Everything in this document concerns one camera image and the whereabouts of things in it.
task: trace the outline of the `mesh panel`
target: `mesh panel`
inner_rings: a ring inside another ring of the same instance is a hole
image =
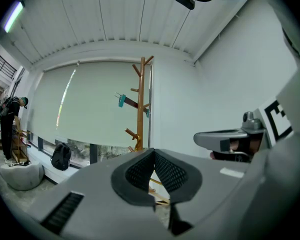
[[[155,154],[154,169],[164,188],[169,193],[180,188],[188,180],[188,175],[184,169],[158,154]]]
[[[149,191],[150,177],[154,171],[154,155],[151,153],[145,158],[131,166],[125,173],[125,178],[130,184],[142,189],[146,192]]]

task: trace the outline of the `white bean bag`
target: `white bean bag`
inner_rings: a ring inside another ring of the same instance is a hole
[[[9,167],[9,165],[4,164],[0,167],[0,174],[13,189],[26,191],[40,184],[44,177],[44,168],[38,161],[27,166]]]

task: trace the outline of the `white label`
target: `white label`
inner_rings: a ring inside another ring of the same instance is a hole
[[[236,178],[242,178],[245,174],[241,171],[236,171],[236,170],[231,170],[231,169],[228,169],[226,167],[222,168],[220,170],[220,173],[221,174],[225,174],[225,175],[228,175],[228,176],[232,176],[232,177],[236,177]]]

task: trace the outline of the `vent grille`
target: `vent grille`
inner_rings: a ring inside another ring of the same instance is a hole
[[[42,222],[42,226],[55,234],[59,234],[83,198],[82,194],[68,194]]]

